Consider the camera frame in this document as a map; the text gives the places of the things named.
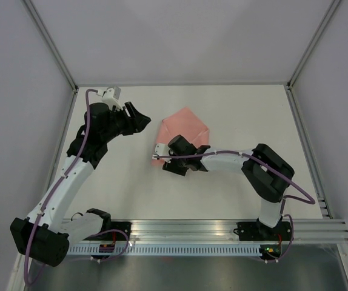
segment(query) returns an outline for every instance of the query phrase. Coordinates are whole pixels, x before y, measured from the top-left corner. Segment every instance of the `slotted metal strip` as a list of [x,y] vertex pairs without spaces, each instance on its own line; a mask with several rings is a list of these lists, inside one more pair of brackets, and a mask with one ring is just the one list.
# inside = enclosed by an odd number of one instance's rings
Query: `slotted metal strip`
[[[117,255],[124,243],[116,243],[112,253],[99,252],[99,243],[80,243],[69,248],[68,255]],[[134,244],[124,255],[130,256],[260,256],[259,244]]]

